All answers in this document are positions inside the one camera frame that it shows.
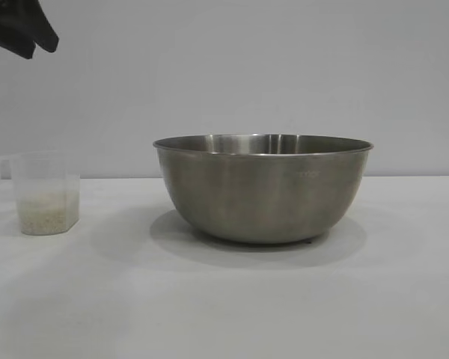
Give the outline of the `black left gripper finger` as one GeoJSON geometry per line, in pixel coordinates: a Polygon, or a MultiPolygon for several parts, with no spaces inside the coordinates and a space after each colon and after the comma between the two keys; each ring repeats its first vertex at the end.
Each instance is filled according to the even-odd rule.
{"type": "Polygon", "coordinates": [[[26,16],[31,36],[37,45],[47,52],[55,52],[59,37],[49,23],[38,0],[26,2],[26,16]]]}
{"type": "Polygon", "coordinates": [[[0,1],[0,47],[24,59],[32,59],[35,43],[13,26],[4,25],[1,20],[16,15],[13,1],[0,1]]]}

